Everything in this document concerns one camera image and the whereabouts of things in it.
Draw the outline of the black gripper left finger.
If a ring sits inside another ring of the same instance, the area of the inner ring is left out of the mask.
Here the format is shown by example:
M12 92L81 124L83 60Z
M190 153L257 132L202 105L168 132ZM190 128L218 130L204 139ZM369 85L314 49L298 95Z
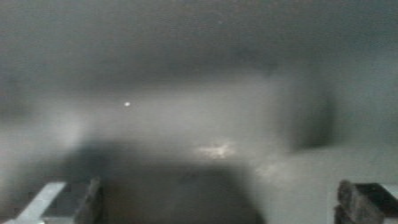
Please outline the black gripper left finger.
M99 224L101 180L48 182L17 216L5 224Z

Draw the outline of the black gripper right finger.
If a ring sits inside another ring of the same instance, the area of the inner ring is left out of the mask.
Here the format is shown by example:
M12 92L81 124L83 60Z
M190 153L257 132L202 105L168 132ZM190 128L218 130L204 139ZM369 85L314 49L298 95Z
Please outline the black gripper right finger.
M398 184L339 182L334 224L398 224Z

